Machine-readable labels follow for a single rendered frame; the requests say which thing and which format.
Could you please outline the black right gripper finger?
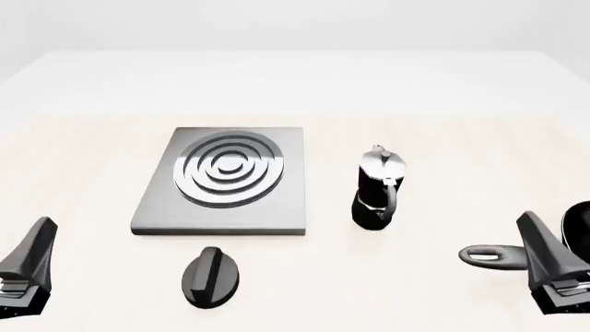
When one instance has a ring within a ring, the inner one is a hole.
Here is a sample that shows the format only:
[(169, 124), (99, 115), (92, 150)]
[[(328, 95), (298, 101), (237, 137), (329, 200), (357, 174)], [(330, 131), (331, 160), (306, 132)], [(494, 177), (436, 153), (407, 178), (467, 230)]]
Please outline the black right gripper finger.
[(516, 221), (528, 262), (530, 290), (550, 287), (558, 293), (590, 292), (590, 264), (561, 243), (535, 212)]

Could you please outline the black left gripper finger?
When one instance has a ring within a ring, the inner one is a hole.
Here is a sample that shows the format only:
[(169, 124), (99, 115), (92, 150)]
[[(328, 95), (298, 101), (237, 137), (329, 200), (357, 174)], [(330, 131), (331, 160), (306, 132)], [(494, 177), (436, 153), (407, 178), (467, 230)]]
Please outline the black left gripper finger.
[(39, 218), (17, 247), (0, 262), (0, 279), (27, 281), (43, 290), (52, 288), (51, 259), (58, 226)]

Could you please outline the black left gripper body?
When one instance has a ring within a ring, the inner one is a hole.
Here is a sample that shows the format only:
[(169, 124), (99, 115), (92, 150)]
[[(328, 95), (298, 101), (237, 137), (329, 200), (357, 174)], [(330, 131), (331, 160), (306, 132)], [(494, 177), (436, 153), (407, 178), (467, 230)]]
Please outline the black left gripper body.
[(39, 279), (0, 275), (0, 317), (41, 314), (49, 298), (49, 275)]

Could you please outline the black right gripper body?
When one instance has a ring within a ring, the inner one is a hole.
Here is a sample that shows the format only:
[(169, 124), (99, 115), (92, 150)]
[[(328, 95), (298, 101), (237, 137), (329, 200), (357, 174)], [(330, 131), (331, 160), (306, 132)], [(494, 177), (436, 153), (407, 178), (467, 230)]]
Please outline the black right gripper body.
[(542, 314), (590, 314), (590, 275), (541, 285), (531, 295)]

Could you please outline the black and silver moka pot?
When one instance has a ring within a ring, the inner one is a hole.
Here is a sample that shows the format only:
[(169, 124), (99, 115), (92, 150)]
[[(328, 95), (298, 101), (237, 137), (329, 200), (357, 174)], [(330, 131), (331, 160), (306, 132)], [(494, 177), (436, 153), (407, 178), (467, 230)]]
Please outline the black and silver moka pot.
[(358, 189), (351, 204), (352, 219), (362, 229), (382, 231), (392, 221), (407, 164), (384, 146), (372, 146), (359, 165)]

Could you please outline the round black stove knob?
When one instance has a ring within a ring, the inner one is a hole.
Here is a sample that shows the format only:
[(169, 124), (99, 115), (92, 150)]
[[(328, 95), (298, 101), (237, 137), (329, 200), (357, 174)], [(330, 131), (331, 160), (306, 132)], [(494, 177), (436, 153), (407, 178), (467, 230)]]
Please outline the round black stove knob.
[(220, 248), (208, 246), (183, 272), (186, 301), (198, 309), (214, 309), (235, 295), (240, 284), (238, 265)]

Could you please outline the flat stove plate with rings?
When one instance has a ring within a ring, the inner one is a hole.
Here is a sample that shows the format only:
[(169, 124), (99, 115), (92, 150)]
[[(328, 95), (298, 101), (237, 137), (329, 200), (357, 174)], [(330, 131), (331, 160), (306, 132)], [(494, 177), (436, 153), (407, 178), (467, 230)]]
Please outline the flat stove plate with rings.
[(135, 235), (303, 235), (303, 129), (176, 128), (130, 229)]

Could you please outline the black frying pan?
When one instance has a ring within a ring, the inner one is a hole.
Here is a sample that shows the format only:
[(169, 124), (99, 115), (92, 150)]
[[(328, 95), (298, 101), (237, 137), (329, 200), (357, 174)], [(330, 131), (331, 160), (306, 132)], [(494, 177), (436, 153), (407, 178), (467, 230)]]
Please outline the black frying pan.
[[(562, 244), (590, 265), (590, 201), (574, 204), (560, 222)], [(469, 245), (459, 259), (473, 267), (492, 270), (527, 270), (525, 248), (518, 245)]]

